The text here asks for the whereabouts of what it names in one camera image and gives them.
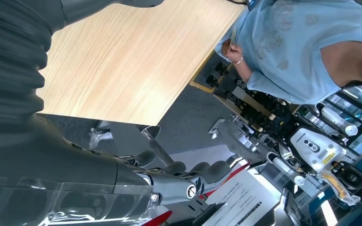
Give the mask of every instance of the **red stripe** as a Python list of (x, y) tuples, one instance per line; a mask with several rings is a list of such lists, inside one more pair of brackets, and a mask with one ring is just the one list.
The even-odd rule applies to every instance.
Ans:
[(143, 226), (158, 226), (164, 223), (172, 214), (172, 211), (167, 211), (166, 213), (150, 220), (149, 222), (145, 223)]
[[(231, 178), (233, 178), (235, 175), (237, 175), (239, 172), (241, 172), (242, 170), (244, 170), (246, 167), (248, 167), (250, 165), (250, 163), (248, 162), (248, 163), (246, 163), (245, 165), (243, 165), (243, 166), (241, 166), (241, 167), (239, 167), (236, 171), (234, 171), (234, 172), (232, 172), (231, 174), (230, 174), (230, 176), (221, 184), (221, 185), (223, 185), (225, 182), (227, 182), (227, 181), (229, 181)], [(207, 197), (209, 197), (211, 194), (213, 194), (213, 192), (215, 192), (216, 190), (214, 190), (214, 191), (211, 191), (211, 192), (208, 192), (208, 193), (206, 193), (205, 195), (207, 196)]]

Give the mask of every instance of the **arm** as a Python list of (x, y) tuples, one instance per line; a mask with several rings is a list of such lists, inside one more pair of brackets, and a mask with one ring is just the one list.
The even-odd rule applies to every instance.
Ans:
[(241, 79), (247, 83), (253, 71), (243, 59), (242, 48), (231, 44), (231, 39), (228, 39), (222, 45), (222, 54), (234, 64)]
[(249, 78), (252, 76), (253, 71), (249, 68), (244, 60), (240, 64), (234, 64), (234, 67), (237, 69), (238, 74), (241, 76), (243, 82), (247, 83)]

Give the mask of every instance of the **person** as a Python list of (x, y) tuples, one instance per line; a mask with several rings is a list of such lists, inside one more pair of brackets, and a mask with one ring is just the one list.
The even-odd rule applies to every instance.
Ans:
[(362, 6), (262, 0), (242, 13), (215, 51), (234, 64), (248, 89), (316, 104), (362, 82)]

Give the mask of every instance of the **light blue t-shirt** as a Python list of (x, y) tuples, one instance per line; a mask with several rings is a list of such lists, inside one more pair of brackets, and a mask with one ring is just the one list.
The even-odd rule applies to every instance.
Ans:
[[(331, 79), (320, 49), (362, 42), (362, 6), (352, 0), (262, 0), (233, 27), (252, 69), (247, 88), (294, 104), (315, 104), (341, 88)], [(232, 29), (217, 45), (230, 38)]]

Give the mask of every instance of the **floor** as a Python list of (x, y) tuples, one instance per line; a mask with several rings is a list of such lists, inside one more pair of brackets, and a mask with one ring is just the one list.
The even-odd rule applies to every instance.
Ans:
[[(215, 74), (219, 62), (224, 61), (214, 54), (199, 74), (198, 82), (204, 83), (209, 75)], [(207, 131), (218, 118), (227, 119), (230, 114), (212, 94), (187, 85), (160, 121), (162, 130), (157, 141), (169, 154), (221, 145), (223, 142), (212, 140)], [(67, 140), (83, 147), (88, 147), (89, 132), (98, 124), (98, 120), (42, 116), (52, 121)], [(114, 153), (115, 146), (111, 141), (101, 141), (96, 149)]]

